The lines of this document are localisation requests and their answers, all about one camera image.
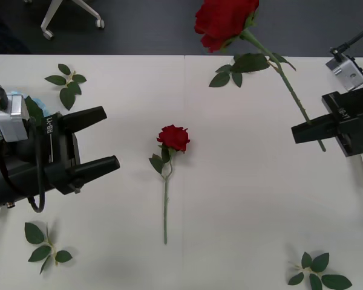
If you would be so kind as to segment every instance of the loose leaf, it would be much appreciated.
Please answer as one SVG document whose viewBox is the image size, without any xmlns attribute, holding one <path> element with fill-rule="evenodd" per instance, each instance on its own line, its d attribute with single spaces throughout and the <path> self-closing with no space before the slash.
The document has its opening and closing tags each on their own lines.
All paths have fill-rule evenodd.
<svg viewBox="0 0 363 290">
<path fill-rule="evenodd" d="M 160 159 L 160 160 L 162 160 L 162 158 L 161 158 L 160 156 L 156 155 L 156 154 L 152 154 L 152 158 L 156 158 L 156 159 Z"/>
<path fill-rule="evenodd" d="M 87 81 L 87 79 L 81 74 L 75 74 L 73 75 L 73 81 L 77 83 L 84 83 Z"/>
<path fill-rule="evenodd" d="M 292 278 L 290 278 L 288 285 L 298 285 L 300 284 L 304 279 L 304 273 L 299 273 L 296 276 L 293 276 Z"/>
<path fill-rule="evenodd" d="M 252 73 L 254 71 L 261 71 L 267 69 L 269 63 L 265 56 L 261 53 L 252 54 L 247 53 L 242 55 L 232 66 L 233 73 Z"/>
<path fill-rule="evenodd" d="M 35 103 L 35 101 L 28 96 L 27 98 L 25 98 L 25 105 L 27 107 L 28 110 L 28 114 L 31 117 L 34 117 L 36 120 L 36 125 L 40 126 L 42 123 L 42 120 L 44 118 L 43 116 L 43 110 L 41 108 L 39 108 L 38 104 Z"/>
<path fill-rule="evenodd" d="M 312 290 L 322 290 L 320 278 L 317 275 L 309 275 L 310 287 Z"/>
<path fill-rule="evenodd" d="M 49 76 L 46 77 L 45 80 L 57 86 L 66 85 L 66 79 L 62 76 Z"/>
<path fill-rule="evenodd" d="M 240 88 L 242 86 L 242 80 L 243 80 L 242 74 L 239 74 L 237 72 L 233 73 L 232 80 L 237 85 L 237 87 Z"/>
<path fill-rule="evenodd" d="M 329 253 L 325 253 L 316 257 L 313 260 L 310 268 L 312 269 L 312 271 L 316 273 L 323 272 L 327 268 L 328 263 L 329 263 Z"/>
<path fill-rule="evenodd" d="M 152 157 L 149 159 L 149 162 L 152 164 L 153 168 L 159 173 L 162 174 L 164 163 L 163 160 L 160 158 Z"/>
<path fill-rule="evenodd" d="M 82 91 L 77 82 L 68 83 L 67 88 L 76 95 L 82 95 Z"/>
<path fill-rule="evenodd" d="M 312 258 L 311 256 L 307 253 L 304 252 L 304 254 L 302 255 L 302 259 L 301 259 L 301 266 L 303 269 L 310 267 L 312 264 Z"/>
<path fill-rule="evenodd" d="M 29 243 L 33 245 L 39 245 L 44 241 L 44 234 L 42 231 L 34 224 L 26 222 L 24 225 L 25 238 Z"/>
<path fill-rule="evenodd" d="M 68 110 L 70 110 L 75 103 L 75 94 L 67 88 L 61 89 L 59 98 L 60 98 L 60 101 L 62 102 L 62 104 Z"/>
<path fill-rule="evenodd" d="M 288 62 L 285 58 L 283 58 L 282 56 L 280 56 L 278 53 L 273 53 L 273 55 L 276 57 L 276 59 L 279 61 L 279 62 L 282 62 L 282 63 L 287 63 L 288 65 L 290 65 L 295 71 L 296 71 L 296 68 L 290 63 Z"/>
<path fill-rule="evenodd" d="M 171 157 L 169 156 L 169 150 L 168 149 L 162 149 L 162 159 L 163 163 L 166 164 L 169 162 L 169 159 Z"/>
<path fill-rule="evenodd" d="M 326 287 L 334 290 L 345 290 L 352 286 L 351 281 L 343 275 L 323 275 L 321 281 Z"/>
<path fill-rule="evenodd" d="M 66 263 L 72 258 L 73 256 L 68 251 L 59 251 L 58 253 L 56 253 L 55 261 L 59 263 Z"/>
<path fill-rule="evenodd" d="M 46 258 L 51 252 L 51 247 L 48 245 L 40 246 L 32 252 L 31 257 L 28 259 L 29 262 L 38 262 Z"/>
<path fill-rule="evenodd" d="M 42 274 L 42 272 L 43 272 L 43 270 L 44 270 L 44 267 L 46 266 L 47 261 L 50 259 L 50 257 L 51 257 L 51 256 L 48 256 L 48 257 L 47 257 L 47 259 L 45 259 L 45 261 L 44 261 L 44 263 L 43 263 L 43 265 L 42 265 L 42 268 L 41 268 L 41 271 L 40 271 L 39 275 L 40 275 L 40 274 Z"/>
<path fill-rule="evenodd" d="M 173 156 L 176 153 L 176 150 L 173 148 L 168 148 L 168 151 L 170 156 Z"/>
<path fill-rule="evenodd" d="M 232 68 L 232 65 L 224 65 L 221 66 L 219 69 L 217 69 L 216 73 L 225 73 L 230 71 L 230 69 Z"/>
<path fill-rule="evenodd" d="M 62 72 L 62 74 L 65 74 L 66 76 L 69 76 L 71 74 L 71 71 L 68 68 L 68 66 L 66 66 L 62 63 L 58 64 L 58 68 Z"/>
<path fill-rule="evenodd" d="M 221 86 L 227 85 L 230 80 L 230 75 L 228 72 L 220 72 L 217 74 L 210 82 L 210 88 L 220 88 Z"/>
</svg>

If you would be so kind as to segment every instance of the black cable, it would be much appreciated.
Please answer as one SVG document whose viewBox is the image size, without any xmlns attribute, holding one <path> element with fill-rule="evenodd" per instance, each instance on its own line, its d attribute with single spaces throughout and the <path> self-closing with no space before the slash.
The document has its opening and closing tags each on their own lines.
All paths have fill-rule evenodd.
<svg viewBox="0 0 363 290">
<path fill-rule="evenodd" d="M 34 137 L 36 171 L 38 175 L 39 207 L 36 205 L 34 197 L 28 198 L 28 202 L 31 204 L 32 209 L 35 212 L 41 213 L 45 205 L 45 191 L 43 186 L 41 142 L 39 139 L 38 130 L 36 129 L 36 121 L 34 117 L 30 117 L 30 129 Z"/>
<path fill-rule="evenodd" d="M 355 36 L 353 39 L 351 39 L 350 41 L 347 42 L 347 45 L 350 47 L 351 45 L 353 45 L 355 42 L 357 42 L 358 40 L 360 40 L 363 37 L 363 31 L 360 32 L 357 36 Z"/>
<path fill-rule="evenodd" d="M 331 52 L 334 55 L 340 56 L 343 52 L 345 52 L 347 49 L 349 49 L 353 44 L 355 44 L 357 41 L 363 38 L 363 31 L 360 32 L 357 36 L 355 36 L 353 39 L 351 39 L 348 42 L 344 42 L 342 45 L 340 45 L 337 48 L 333 48 Z"/>
</svg>

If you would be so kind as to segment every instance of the red rose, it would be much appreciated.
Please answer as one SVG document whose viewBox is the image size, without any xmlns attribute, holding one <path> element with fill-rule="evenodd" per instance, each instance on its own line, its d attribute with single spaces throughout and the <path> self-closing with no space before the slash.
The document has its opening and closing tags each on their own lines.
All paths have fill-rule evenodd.
<svg viewBox="0 0 363 290">
<path fill-rule="evenodd" d="M 195 24 L 195 31 L 205 34 L 203 46 L 210 52 L 220 50 L 226 40 L 242 32 L 246 19 L 259 4 L 260 0 L 204 0 Z"/>
<path fill-rule="evenodd" d="M 174 125 L 164 127 L 157 141 L 176 151 L 184 152 L 187 150 L 187 143 L 189 143 L 187 129 Z"/>
</svg>

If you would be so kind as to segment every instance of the chair wheel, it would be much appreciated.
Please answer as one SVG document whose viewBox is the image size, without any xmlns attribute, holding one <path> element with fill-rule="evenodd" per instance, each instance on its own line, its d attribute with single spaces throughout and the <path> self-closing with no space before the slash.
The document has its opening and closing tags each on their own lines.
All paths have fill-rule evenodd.
<svg viewBox="0 0 363 290">
<path fill-rule="evenodd" d="M 105 21 L 101 20 L 96 20 L 96 27 L 99 29 L 104 29 L 105 28 Z"/>
<path fill-rule="evenodd" d="M 47 40 L 52 40 L 54 38 L 54 33 L 52 33 L 50 30 L 46 30 L 43 32 L 43 36 L 46 37 Z"/>
</svg>

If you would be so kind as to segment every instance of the white table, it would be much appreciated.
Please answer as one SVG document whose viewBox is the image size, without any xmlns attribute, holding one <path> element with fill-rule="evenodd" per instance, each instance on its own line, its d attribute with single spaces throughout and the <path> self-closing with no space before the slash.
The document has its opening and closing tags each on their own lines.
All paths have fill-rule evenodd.
<svg viewBox="0 0 363 290">
<path fill-rule="evenodd" d="M 122 168 L 79 195 L 47 193 L 0 217 L 0 289 L 252 290 L 287 286 L 288 262 L 330 252 L 329 269 L 363 289 L 363 165 L 337 142 L 296 145 L 303 122 L 271 69 L 208 88 L 228 57 L 0 56 L 0 84 L 66 112 L 44 77 L 66 63 L 88 79 L 73 111 L 102 105 L 108 119 L 79 132 L 82 162 L 116 155 Z M 344 92 L 324 58 L 290 58 L 287 75 L 311 117 L 321 96 Z M 162 244 L 162 182 L 148 157 L 169 124 L 189 128 L 171 181 L 169 244 Z M 74 259 L 38 275 L 24 222 L 56 230 Z"/>
</svg>

